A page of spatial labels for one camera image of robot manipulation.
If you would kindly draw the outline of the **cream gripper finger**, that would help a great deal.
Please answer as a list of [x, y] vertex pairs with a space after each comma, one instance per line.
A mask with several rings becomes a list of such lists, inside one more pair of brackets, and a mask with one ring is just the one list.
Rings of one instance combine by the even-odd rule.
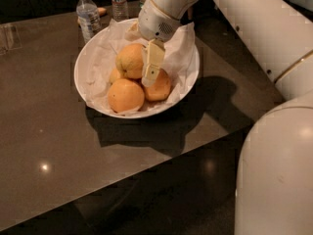
[[164, 56], [164, 44], [158, 39], [150, 40], [148, 45], [143, 48], [142, 57], [144, 65], [141, 81], [144, 86], [151, 87], [157, 81]]
[[139, 23], [137, 21], [133, 22], [125, 31], [124, 38], [128, 41], [135, 41], [142, 38], [142, 34], [139, 30]]

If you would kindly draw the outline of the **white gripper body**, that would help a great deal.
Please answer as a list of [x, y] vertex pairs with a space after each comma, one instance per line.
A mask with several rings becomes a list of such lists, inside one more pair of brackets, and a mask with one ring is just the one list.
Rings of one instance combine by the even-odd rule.
[[180, 26], [180, 8], [169, 0], [146, 0], [138, 16], [138, 30], [147, 40], [167, 42]]

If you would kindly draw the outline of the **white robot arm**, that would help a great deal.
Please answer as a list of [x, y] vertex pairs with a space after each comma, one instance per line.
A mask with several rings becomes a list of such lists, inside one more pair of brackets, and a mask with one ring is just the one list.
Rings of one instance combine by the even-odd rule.
[[[134, 27], [151, 86], [164, 44], [198, 0], [146, 0]], [[235, 235], [313, 235], [313, 23], [283, 0], [213, 0], [284, 104], [265, 114], [243, 145]]]

